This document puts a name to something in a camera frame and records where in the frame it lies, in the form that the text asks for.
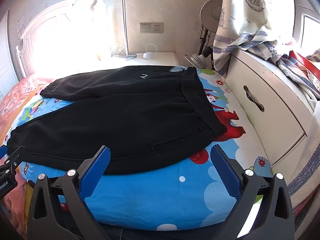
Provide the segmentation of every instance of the white polka dot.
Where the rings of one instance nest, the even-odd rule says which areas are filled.
[[[173,231],[177,230],[177,226],[173,224],[162,224],[157,227],[158,231]]]

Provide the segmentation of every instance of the blue gripper pad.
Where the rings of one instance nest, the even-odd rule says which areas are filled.
[[[7,147],[5,145],[2,145],[0,147],[0,159],[2,159],[7,154]]]
[[[241,181],[223,155],[222,149],[220,150],[219,146],[214,145],[210,151],[210,158],[229,195],[239,200],[242,193]]]
[[[87,169],[80,180],[80,190],[78,194],[82,200],[92,195],[104,171],[109,165],[110,159],[110,149],[105,147]]]

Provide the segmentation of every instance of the wall outlet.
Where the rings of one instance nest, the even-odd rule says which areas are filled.
[[[163,23],[140,23],[140,33],[163,33]]]

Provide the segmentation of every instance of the window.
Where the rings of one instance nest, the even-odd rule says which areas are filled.
[[[308,0],[294,0],[294,3],[293,37],[300,48],[298,52],[307,56],[320,48],[320,16]]]

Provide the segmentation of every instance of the white door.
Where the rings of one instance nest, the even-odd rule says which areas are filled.
[[[0,22],[0,100],[18,83],[8,46],[8,12]]]

